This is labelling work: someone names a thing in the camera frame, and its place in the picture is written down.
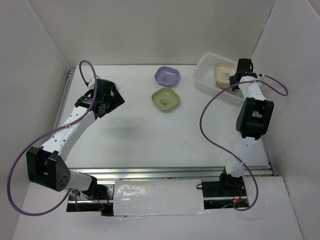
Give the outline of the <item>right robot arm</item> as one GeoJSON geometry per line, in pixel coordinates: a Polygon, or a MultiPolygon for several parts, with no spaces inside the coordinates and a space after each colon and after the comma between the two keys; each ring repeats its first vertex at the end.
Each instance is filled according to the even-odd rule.
{"type": "Polygon", "coordinates": [[[253,146],[266,134],[274,110],[274,103],[262,94],[260,83],[262,83],[262,77],[254,72],[252,60],[240,58],[235,74],[229,78],[229,86],[222,90],[223,93],[228,90],[239,90],[244,97],[235,123],[238,137],[233,150],[215,143],[204,133],[203,118],[209,104],[202,111],[199,120],[200,132],[208,142],[229,157],[218,182],[203,184],[204,191],[217,191],[218,196],[228,197],[240,196],[243,192],[244,174],[248,170],[249,155],[253,146]]]}

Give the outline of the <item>cream panda plate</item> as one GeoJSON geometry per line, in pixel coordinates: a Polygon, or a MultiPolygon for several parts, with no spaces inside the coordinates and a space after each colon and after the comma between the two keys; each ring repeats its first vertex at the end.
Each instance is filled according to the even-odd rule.
{"type": "Polygon", "coordinates": [[[230,77],[236,73],[237,65],[230,62],[219,62],[214,68],[215,82],[220,84],[229,84],[230,77]]]}
{"type": "MultiPolygon", "coordinates": [[[[223,89],[226,89],[227,87],[229,87],[230,85],[229,85],[229,84],[224,84],[224,83],[216,82],[216,83],[215,83],[215,86],[216,86],[218,89],[223,90],[223,89]]],[[[236,92],[237,89],[236,89],[236,90],[232,90],[231,88],[229,88],[227,91],[228,91],[228,92],[236,92]]]]}

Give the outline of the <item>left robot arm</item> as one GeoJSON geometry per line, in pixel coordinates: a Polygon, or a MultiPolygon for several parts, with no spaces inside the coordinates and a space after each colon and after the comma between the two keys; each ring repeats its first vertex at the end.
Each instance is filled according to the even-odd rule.
{"type": "Polygon", "coordinates": [[[84,131],[124,102],[114,82],[100,78],[97,82],[91,81],[89,90],[74,104],[63,129],[41,147],[32,146],[26,152],[28,179],[57,192],[78,190],[88,200],[107,193],[107,188],[98,184],[96,177],[70,170],[66,160],[84,131]]]}

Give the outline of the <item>cream panda plate front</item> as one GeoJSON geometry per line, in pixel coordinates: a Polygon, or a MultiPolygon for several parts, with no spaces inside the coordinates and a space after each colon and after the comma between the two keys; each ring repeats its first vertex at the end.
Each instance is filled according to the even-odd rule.
{"type": "MultiPolygon", "coordinates": [[[[216,86],[218,89],[223,90],[223,89],[226,89],[227,87],[229,87],[230,85],[229,85],[229,84],[224,84],[224,83],[216,82],[216,83],[215,83],[215,86],[216,86]]],[[[228,91],[228,92],[236,92],[237,89],[236,89],[236,90],[232,90],[231,88],[229,88],[227,91],[228,91]]]]}

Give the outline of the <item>green panda plate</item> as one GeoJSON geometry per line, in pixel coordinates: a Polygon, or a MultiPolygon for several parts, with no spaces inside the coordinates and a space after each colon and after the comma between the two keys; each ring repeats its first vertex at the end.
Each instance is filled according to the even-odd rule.
{"type": "Polygon", "coordinates": [[[180,104],[180,97],[169,87],[163,87],[154,92],[151,100],[155,106],[163,112],[170,111],[180,104]]]}

